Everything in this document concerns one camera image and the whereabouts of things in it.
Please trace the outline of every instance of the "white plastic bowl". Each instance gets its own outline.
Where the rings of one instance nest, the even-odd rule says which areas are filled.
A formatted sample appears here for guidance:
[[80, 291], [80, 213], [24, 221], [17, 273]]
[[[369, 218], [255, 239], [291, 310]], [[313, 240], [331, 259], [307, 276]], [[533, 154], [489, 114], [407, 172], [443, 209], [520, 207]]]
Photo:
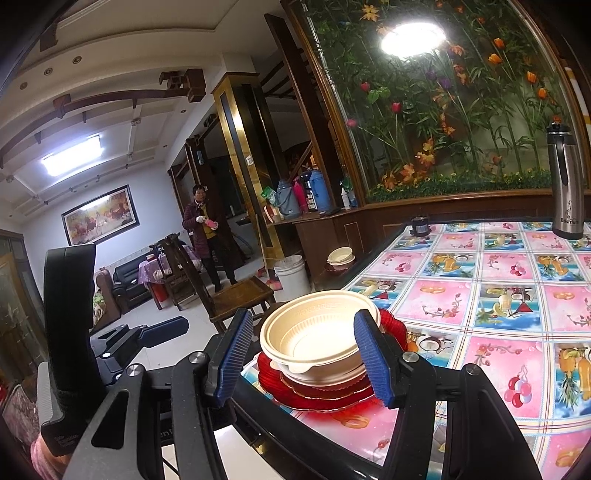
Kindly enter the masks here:
[[[261, 328], [261, 348], [293, 374], [304, 374], [312, 367], [359, 354], [353, 319], [363, 309], [369, 310], [376, 324], [380, 324], [378, 308], [359, 293], [329, 290], [305, 295], [269, 315]], [[343, 368], [337, 370], [346, 373], [345, 365], [349, 366], [343, 362]]]

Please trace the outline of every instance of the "wooden chair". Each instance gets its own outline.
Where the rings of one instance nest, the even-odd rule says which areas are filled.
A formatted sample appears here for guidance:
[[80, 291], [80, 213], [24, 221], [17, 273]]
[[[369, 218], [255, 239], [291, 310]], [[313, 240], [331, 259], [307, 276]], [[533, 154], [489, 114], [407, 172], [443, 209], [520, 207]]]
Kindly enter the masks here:
[[[174, 247], [166, 240], [167, 239], [164, 238], [158, 241], [155, 245], [150, 245], [150, 248], [152, 248], [152, 251], [156, 255], [158, 266], [162, 272], [164, 288], [166, 288], [168, 296], [170, 296], [176, 308], [181, 310], [180, 303], [197, 294], [197, 291], [193, 288], [193, 284], [189, 280], [184, 268], [181, 268], [181, 264], [177, 259], [176, 253], [174, 252]], [[160, 254], [162, 253], [166, 257], [170, 271], [166, 271], [162, 266], [160, 261]], [[190, 259], [189, 263], [195, 269], [195, 266]]]
[[[210, 295], [188, 253], [180, 245], [178, 235], [169, 235], [164, 240], [164, 243], [168, 243], [170, 248], [174, 250], [177, 262], [183, 266], [183, 271], [189, 277], [189, 281], [207, 310], [209, 320], [215, 325], [218, 332], [223, 333], [226, 331], [224, 320], [234, 317], [238, 309], [251, 310], [253, 319], [256, 321], [264, 315], [268, 306], [275, 303], [273, 290], [256, 277], [241, 280], [230, 288]], [[254, 312], [253, 309], [257, 305], [261, 306], [262, 313]]]

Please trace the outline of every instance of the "tulip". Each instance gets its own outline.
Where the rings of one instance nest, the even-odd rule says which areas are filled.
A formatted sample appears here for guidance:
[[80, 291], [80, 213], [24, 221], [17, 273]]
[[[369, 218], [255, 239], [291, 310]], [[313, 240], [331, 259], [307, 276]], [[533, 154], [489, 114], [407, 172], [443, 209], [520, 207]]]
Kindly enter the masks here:
[[496, 53], [493, 53], [490, 57], [488, 57], [488, 61], [498, 65], [499, 63], [503, 63], [503, 59], [499, 57]]

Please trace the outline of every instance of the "small bowl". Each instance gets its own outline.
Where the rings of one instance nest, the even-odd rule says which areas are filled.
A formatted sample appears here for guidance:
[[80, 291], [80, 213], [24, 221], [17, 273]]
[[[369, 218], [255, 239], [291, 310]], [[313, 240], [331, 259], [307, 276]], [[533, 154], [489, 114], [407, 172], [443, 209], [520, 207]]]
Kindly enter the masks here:
[[330, 264], [338, 264], [349, 260], [353, 256], [353, 249], [351, 247], [340, 247], [333, 250], [327, 261]]

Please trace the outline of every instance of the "recessed light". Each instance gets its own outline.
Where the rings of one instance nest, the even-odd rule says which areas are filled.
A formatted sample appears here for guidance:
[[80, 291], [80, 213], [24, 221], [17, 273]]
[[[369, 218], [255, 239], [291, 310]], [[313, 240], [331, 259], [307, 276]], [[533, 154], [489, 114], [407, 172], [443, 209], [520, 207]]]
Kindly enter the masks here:
[[95, 135], [73, 147], [45, 157], [41, 160], [41, 163], [43, 163], [49, 175], [58, 177], [80, 168], [79, 171], [86, 170], [93, 166], [92, 162], [99, 158], [102, 153], [100, 138]]

